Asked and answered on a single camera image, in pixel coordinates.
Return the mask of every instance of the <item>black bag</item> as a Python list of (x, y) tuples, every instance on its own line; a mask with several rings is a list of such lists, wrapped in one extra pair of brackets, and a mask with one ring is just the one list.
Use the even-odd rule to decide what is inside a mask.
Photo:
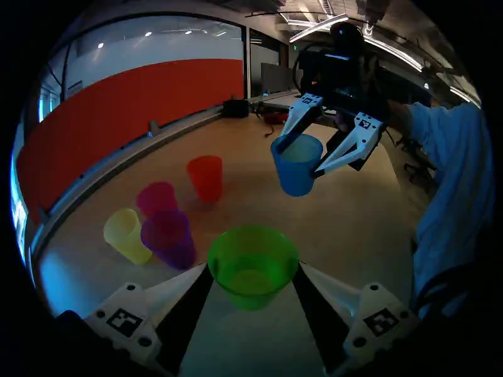
[(250, 113), (250, 104), (244, 99), (231, 99), (224, 102), (222, 115), (224, 117), (247, 117)]

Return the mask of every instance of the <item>blue cup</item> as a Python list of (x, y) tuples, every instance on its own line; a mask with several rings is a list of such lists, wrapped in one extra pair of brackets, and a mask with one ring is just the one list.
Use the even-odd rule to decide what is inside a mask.
[[(295, 140), (288, 148), (279, 153), (278, 145), (285, 138)], [(319, 163), (323, 153), (321, 142), (306, 134), (286, 134), (273, 141), (271, 152), (283, 191), (294, 197), (308, 194), (314, 184), (311, 170)]]

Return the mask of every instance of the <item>orange cup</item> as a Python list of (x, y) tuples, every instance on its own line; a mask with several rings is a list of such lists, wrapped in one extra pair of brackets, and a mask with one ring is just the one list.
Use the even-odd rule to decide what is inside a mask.
[(216, 202), (222, 196), (222, 159), (201, 156), (187, 164), (187, 173), (203, 202)]

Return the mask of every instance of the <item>light blue shirt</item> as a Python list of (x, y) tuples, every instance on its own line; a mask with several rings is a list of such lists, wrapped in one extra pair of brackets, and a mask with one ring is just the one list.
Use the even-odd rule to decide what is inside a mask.
[[(475, 258), (479, 230), (489, 224), (495, 198), (492, 148), (484, 114), (473, 104), (447, 110), (409, 106), (411, 138), (438, 169), (438, 191), (417, 227), (415, 293), (434, 276)], [(444, 308), (453, 314), (458, 297)]]

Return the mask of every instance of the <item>plastic cup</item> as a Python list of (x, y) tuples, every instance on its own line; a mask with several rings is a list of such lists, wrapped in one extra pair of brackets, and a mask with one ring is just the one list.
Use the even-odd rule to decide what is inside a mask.
[(283, 234), (263, 226), (242, 226), (213, 242), (208, 266), (237, 307), (258, 310), (291, 281), (298, 260), (294, 244)]
[(201, 156), (187, 164), (187, 173), (203, 202), (215, 202), (222, 196), (222, 159)]
[(179, 210), (156, 212), (141, 228), (146, 247), (176, 270), (186, 270), (196, 261), (189, 220)]
[(136, 265), (146, 263), (152, 256), (140, 238), (141, 225), (133, 209), (120, 209), (106, 221), (105, 241)]
[(279, 153), (278, 144), (287, 137), (292, 135), (280, 136), (271, 145), (274, 164), (283, 191), (294, 197), (303, 196), (311, 191), (314, 184), (311, 170), (319, 163), (323, 145), (313, 136), (299, 134), (285, 151)]
[(146, 217), (163, 210), (177, 210), (175, 189), (169, 182), (153, 182), (138, 194), (136, 206)]

